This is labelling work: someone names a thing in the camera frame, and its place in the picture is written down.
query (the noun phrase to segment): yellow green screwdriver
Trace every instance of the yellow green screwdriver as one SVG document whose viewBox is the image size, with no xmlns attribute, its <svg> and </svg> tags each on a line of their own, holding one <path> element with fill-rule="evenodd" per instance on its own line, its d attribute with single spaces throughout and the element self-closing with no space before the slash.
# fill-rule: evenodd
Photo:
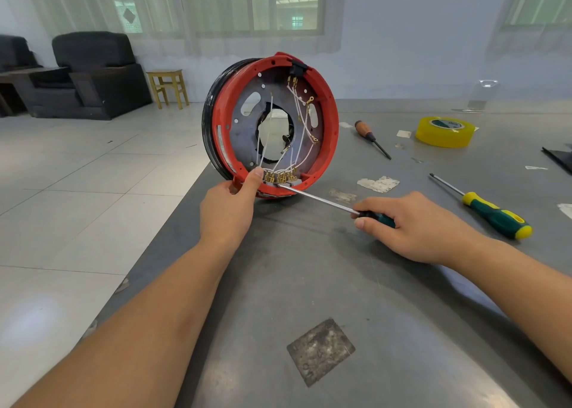
<svg viewBox="0 0 572 408">
<path fill-rule="evenodd" d="M 435 176 L 433 173 L 429 173 L 429 176 L 462 195 L 465 205 L 487 220 L 497 232 L 507 238 L 524 239 L 533 234 L 533 227 L 514 212 L 508 209 L 500 209 L 497 205 L 479 197 L 477 193 L 463 193 L 460 189 L 453 187 L 449 182 L 444 181 L 439 176 Z"/>
</svg>

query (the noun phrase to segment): forearm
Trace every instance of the forearm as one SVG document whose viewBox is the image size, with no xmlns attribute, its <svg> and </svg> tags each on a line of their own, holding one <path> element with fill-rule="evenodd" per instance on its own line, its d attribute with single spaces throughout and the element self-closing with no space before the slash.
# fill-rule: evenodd
<svg viewBox="0 0 572 408">
<path fill-rule="evenodd" d="M 467 277 L 572 382 L 572 278 L 496 240 L 457 259 Z"/>
<path fill-rule="evenodd" d="M 199 243 L 15 405 L 172 407 L 221 275 L 226 247 Z"/>
</svg>

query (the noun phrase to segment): black rubber tire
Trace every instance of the black rubber tire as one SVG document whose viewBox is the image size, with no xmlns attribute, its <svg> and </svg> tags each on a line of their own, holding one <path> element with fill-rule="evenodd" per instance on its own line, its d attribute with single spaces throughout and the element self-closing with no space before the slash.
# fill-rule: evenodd
<svg viewBox="0 0 572 408">
<path fill-rule="evenodd" d="M 205 144 L 206 153 L 211 159 L 212 165 L 216 171 L 220 173 L 221 176 L 226 180 L 232 180 L 233 174 L 225 167 L 216 150 L 215 137 L 213 136 L 212 132 L 213 109 L 215 107 L 215 102 L 218 94 L 228 79 L 246 65 L 256 62 L 257 60 L 260 60 L 260 58 L 247 58 L 226 68 L 224 72 L 222 72 L 214 81 L 211 89 L 209 90 L 209 93 L 206 95 L 205 105 L 203 107 L 203 119 L 201 122 L 203 131 L 203 143 Z"/>
</svg>

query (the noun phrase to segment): screwdriver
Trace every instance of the screwdriver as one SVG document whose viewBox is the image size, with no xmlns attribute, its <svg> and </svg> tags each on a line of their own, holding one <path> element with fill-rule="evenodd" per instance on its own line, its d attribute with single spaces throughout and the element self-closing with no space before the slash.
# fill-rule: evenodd
<svg viewBox="0 0 572 408">
<path fill-rule="evenodd" d="M 502 233 L 507 238 L 524 239 L 533 234 L 533 227 L 514 212 L 508 209 L 500 209 L 497 205 L 481 198 L 477 193 L 465 194 L 433 173 L 429 173 L 429 176 L 462 195 L 465 205 L 483 217 L 497 232 Z"/>
<path fill-rule="evenodd" d="M 378 148 L 380 148 L 382 150 L 383 155 L 385 155 L 387 157 L 387 159 L 389 159 L 389 160 L 391 159 L 390 154 L 388 154 L 385 151 L 385 149 L 383 149 L 380 146 L 380 144 L 375 141 L 374 133 L 371 132 L 371 130 L 369 129 L 369 127 L 367 126 L 367 124 L 365 122 L 363 122 L 362 120 L 358 120 L 355 123 L 355 127 L 356 127 L 357 133 L 360 134 L 361 137 L 370 141 L 371 143 L 374 143 Z"/>
<path fill-rule="evenodd" d="M 293 191 L 294 193 L 298 193 L 298 194 L 301 194 L 303 196 L 310 197 L 311 199 L 317 200 L 318 202 L 325 203 L 326 205 L 333 206 L 334 208 L 341 209 L 342 211 L 349 212 L 350 214 L 355 214 L 358 217 L 373 218 L 374 220 L 377 220 L 380 223 L 383 223 L 389 227 L 395 228 L 395 222 L 393 221 L 393 218 L 389 218 L 387 215 L 377 214 L 374 211 L 355 211 L 352 208 L 348 208 L 348 207 L 346 207 L 344 205 L 340 205 L 338 203 L 330 202 L 329 200 L 322 199 L 321 197 L 314 196 L 310 193 L 306 193 L 305 191 L 301 191 L 299 189 L 292 188 L 292 187 L 289 187 L 289 186 L 284 185 L 284 184 L 275 184 L 275 185 L 278 187 L 281 187 L 281 188 L 289 189 L 290 191 Z"/>
</svg>

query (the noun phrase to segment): hand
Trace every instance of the hand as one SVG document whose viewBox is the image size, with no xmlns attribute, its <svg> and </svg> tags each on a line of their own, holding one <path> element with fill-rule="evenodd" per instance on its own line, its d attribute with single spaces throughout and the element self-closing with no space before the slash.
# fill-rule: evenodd
<svg viewBox="0 0 572 408">
<path fill-rule="evenodd" d="M 356 219 L 355 225 L 394 252 L 417 262 L 450 266 L 464 253 L 490 240 L 417 191 L 397 199 L 368 197 L 356 203 L 354 209 L 393 218 L 395 229 L 365 217 Z"/>
<path fill-rule="evenodd" d="M 263 173 L 261 167 L 248 173 L 238 192 L 232 181 L 226 181 L 206 193 L 201 202 L 201 242 L 236 251 L 252 223 Z"/>
</svg>

